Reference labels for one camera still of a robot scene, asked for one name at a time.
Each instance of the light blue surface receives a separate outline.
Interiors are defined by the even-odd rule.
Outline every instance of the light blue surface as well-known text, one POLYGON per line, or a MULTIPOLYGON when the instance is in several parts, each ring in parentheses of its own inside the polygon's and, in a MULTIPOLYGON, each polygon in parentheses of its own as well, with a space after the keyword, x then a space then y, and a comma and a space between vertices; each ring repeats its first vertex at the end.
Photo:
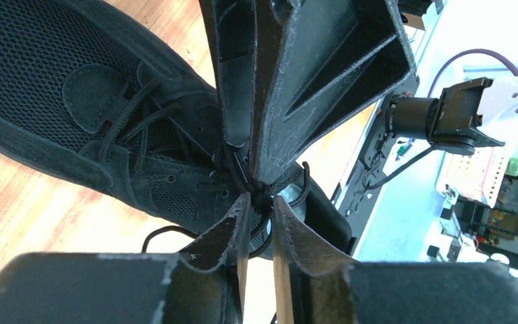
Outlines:
MULTIPOLYGON (((412 155, 427 147, 420 144, 412 155)), ((442 212, 444 198, 436 192, 435 183, 443 156, 443 152, 430 153, 382 189, 355 259, 418 261, 432 221, 442 212)))

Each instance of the shoe upper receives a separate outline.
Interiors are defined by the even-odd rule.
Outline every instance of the shoe upper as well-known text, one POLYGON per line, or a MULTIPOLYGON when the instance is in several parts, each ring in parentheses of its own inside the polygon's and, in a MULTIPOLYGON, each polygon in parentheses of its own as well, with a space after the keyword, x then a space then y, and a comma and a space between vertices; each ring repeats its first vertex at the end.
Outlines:
MULTIPOLYGON (((212 162, 222 125, 215 89, 110 5, 0 1, 1 153, 202 233, 242 191, 212 162)), ((292 165, 279 189, 302 186, 301 173, 292 165)), ((347 244, 348 224, 316 185, 307 207, 307 223, 347 244)))

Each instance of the black cylinder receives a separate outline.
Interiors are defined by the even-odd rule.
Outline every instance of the black cylinder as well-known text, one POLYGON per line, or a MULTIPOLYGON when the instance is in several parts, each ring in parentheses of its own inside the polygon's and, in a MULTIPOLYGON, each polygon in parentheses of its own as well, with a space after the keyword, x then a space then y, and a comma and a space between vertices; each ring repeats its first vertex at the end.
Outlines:
POLYGON ((427 140, 437 104, 434 98, 400 98, 388 108, 386 128, 398 137, 427 140))

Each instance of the wooden surface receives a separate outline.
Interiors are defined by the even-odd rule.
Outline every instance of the wooden surface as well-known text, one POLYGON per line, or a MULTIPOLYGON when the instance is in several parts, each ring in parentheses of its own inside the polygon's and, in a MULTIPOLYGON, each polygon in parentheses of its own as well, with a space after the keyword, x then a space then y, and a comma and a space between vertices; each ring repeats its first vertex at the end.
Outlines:
MULTIPOLYGON (((174 48, 209 83, 213 68, 197 0, 110 0, 174 48)), ((351 158, 370 110, 313 145, 301 156, 330 196, 351 158)), ((145 236, 168 222, 114 198, 51 178, 0 155, 0 269, 30 251, 138 252, 145 236)), ((151 251, 175 252, 189 243, 180 234, 153 240, 151 251)), ((250 261, 246 323, 269 323, 275 311, 272 263, 250 261)))

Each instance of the light wood tabletop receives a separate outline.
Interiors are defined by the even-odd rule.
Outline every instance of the light wood tabletop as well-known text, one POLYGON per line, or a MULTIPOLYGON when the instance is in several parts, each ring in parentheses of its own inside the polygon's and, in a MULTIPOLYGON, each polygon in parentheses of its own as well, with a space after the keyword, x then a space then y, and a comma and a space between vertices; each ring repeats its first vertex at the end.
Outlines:
MULTIPOLYGON (((197 0, 109 0, 174 48, 210 84, 213 68, 197 0)), ((355 152, 371 109, 311 146, 299 159, 330 197, 355 152)), ((91 189, 49 177, 0 155, 0 270, 33 251, 138 252, 145 236, 169 222, 91 189)), ((152 252, 188 244, 180 234, 155 238, 152 252)), ((272 263, 250 261, 246 323, 268 323, 275 311, 272 263)))

